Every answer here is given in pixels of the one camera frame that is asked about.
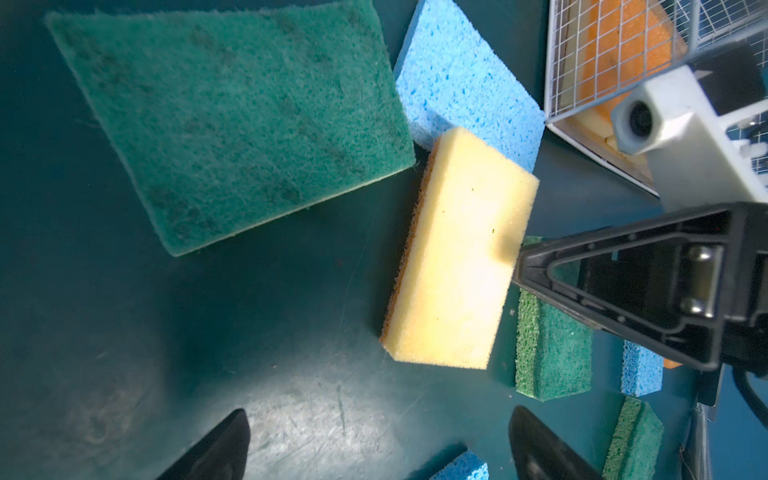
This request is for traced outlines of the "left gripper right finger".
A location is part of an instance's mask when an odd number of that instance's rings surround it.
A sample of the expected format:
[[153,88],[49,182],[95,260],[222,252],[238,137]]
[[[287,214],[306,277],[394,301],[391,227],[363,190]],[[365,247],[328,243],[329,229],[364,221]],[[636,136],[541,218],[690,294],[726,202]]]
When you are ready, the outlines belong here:
[[522,405],[512,412],[508,435],[520,480],[602,479],[595,468]]

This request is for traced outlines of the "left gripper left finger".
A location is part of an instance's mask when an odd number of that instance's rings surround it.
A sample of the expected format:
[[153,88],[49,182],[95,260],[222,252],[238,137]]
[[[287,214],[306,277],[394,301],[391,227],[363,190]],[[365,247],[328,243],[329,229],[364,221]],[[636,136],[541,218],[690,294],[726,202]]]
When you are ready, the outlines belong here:
[[250,444],[250,426],[244,409],[232,411],[158,480],[229,479],[244,476]]

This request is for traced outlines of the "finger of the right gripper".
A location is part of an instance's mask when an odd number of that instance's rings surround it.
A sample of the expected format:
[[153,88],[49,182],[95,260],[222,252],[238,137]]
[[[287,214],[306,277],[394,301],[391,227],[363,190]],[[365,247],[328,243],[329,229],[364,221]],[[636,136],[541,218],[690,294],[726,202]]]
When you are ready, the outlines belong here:
[[767,369],[767,206],[685,209],[521,249],[513,281],[700,371]]

